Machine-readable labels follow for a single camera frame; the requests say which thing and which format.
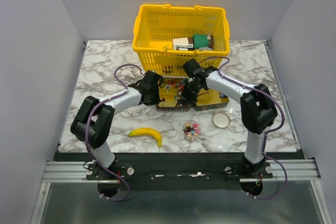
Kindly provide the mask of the candy tin box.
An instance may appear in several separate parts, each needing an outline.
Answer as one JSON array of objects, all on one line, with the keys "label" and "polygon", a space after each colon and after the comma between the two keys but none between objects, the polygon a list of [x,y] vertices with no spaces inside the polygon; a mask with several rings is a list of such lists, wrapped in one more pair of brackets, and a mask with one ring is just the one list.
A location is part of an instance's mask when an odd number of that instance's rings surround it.
[{"label": "candy tin box", "polygon": [[161,112],[188,112],[190,109],[195,111],[225,108],[229,103],[229,98],[215,90],[204,90],[198,94],[195,105],[177,105],[184,88],[185,79],[164,78],[159,86],[161,102],[156,105],[156,109]]}]

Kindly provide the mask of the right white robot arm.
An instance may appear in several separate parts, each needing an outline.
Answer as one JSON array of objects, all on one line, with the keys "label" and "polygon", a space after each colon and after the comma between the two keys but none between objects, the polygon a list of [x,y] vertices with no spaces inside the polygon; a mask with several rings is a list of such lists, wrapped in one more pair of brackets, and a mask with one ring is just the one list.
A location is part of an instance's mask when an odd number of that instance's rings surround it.
[{"label": "right white robot arm", "polygon": [[218,91],[239,103],[241,120],[247,129],[247,148],[241,171],[246,177],[255,177],[265,162],[266,133],[278,116],[275,101],[267,86],[252,86],[231,79],[220,74],[213,66],[201,67],[195,59],[187,61],[182,68],[188,80],[185,81],[177,106],[196,104],[202,89]]}]

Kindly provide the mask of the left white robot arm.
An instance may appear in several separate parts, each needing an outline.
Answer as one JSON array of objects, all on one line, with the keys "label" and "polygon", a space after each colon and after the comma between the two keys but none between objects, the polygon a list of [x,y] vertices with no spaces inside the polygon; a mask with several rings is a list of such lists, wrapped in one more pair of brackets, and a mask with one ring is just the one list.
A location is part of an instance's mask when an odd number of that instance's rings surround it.
[{"label": "left white robot arm", "polygon": [[88,153],[100,164],[98,173],[104,179],[112,179],[117,171],[113,164],[116,157],[107,143],[113,117],[134,106],[159,104],[162,81],[161,75],[148,70],[142,79],[110,98],[99,100],[90,95],[84,99],[70,132],[84,142]]}]

